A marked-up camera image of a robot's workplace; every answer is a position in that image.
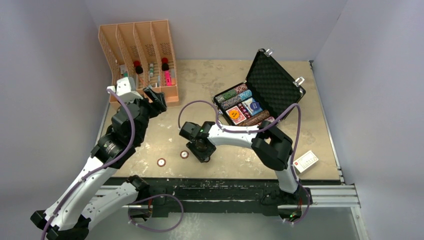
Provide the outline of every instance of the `orange shelf organizer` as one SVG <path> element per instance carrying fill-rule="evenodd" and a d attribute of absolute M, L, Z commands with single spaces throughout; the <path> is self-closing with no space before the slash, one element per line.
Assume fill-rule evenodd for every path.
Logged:
<path fill-rule="evenodd" d="M 98 40 L 112 73 L 112 85 L 124 77 L 120 66 L 125 65 L 128 76 L 136 80 L 137 92 L 142 96 L 143 88 L 150 85 L 155 92 L 164 93 L 167 106 L 180 104 L 177 64 L 168 20 L 101 25 Z M 171 86 L 166 85 L 162 58 L 168 59 L 169 71 L 174 72 Z M 136 74 L 134 61 L 141 63 L 142 74 Z M 153 64 L 153 76 L 149 75 L 150 64 Z M 109 102 L 115 109 L 120 106 L 113 96 Z"/>

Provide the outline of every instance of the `poker chip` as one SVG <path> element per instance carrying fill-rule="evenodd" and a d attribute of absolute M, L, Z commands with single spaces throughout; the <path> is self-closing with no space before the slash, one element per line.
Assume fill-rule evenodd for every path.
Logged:
<path fill-rule="evenodd" d="M 189 157 L 189 152 L 188 152 L 188 151 L 181 151 L 181 153 L 179 154 L 179 156 L 180 156 L 182 159 L 186 159 L 186 158 L 188 158 L 188 157 Z"/>
<path fill-rule="evenodd" d="M 159 159 L 157 160 L 157 165 L 158 165 L 159 167 L 163 167 L 163 166 L 165 166 L 165 164 L 167 164 L 167 161 L 166 161 L 164 158 L 159 158 Z"/>

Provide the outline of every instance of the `case latch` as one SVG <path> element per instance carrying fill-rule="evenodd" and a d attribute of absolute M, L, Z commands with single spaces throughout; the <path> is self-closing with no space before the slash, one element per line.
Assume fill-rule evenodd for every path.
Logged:
<path fill-rule="evenodd" d="M 299 87 L 300 85 L 302 85 L 302 83 L 305 81 L 303 76 L 298 77 L 296 80 L 294 80 L 294 85 L 296 85 L 296 87 Z"/>
<path fill-rule="evenodd" d="M 269 57 L 269 56 L 271 56 L 271 54 L 273 54 L 273 52 L 274 52 L 274 49 L 270 48 L 270 49 L 268 49 L 268 50 L 265 51 L 265 55 L 267 57 Z"/>

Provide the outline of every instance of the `black foam lid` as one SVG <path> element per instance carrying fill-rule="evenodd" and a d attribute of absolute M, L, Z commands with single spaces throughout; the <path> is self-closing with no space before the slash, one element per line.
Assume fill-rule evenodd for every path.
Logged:
<path fill-rule="evenodd" d="M 295 79 L 272 57 L 259 49 L 246 77 L 246 85 L 262 109 L 277 118 L 306 93 Z"/>

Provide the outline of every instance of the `work surface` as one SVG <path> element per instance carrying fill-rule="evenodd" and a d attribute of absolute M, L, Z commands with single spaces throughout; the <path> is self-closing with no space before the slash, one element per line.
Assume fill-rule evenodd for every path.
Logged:
<path fill-rule="evenodd" d="M 293 78 L 304 77 L 302 87 L 305 96 L 299 104 L 302 110 L 300 138 L 295 158 L 309 150 L 319 158 L 311 168 L 299 175 L 304 180 L 339 180 L 335 156 L 321 108 L 313 72 L 307 61 L 281 61 L 283 68 Z M 178 114 L 181 108 L 194 100 L 211 102 L 212 96 L 243 82 L 252 64 L 251 60 L 178 60 L 178 94 L 180 106 L 168 107 L 167 111 L 149 122 L 144 143 L 126 161 L 115 177 L 139 175 L 141 177 L 162 178 L 231 178 L 231 179 L 276 179 L 273 170 L 265 167 L 253 150 L 218 146 L 208 163 L 200 163 L 189 151 L 189 157 L 182 159 L 180 152 L 187 150 L 187 140 L 179 136 Z M 102 134 L 111 124 L 115 114 L 109 108 Z M 187 107 L 181 116 L 185 121 L 202 125 L 214 121 L 214 110 L 205 103 L 195 103 Z M 296 137 L 297 110 L 278 124 L 278 128 Z M 159 167 L 158 159 L 166 160 Z"/>

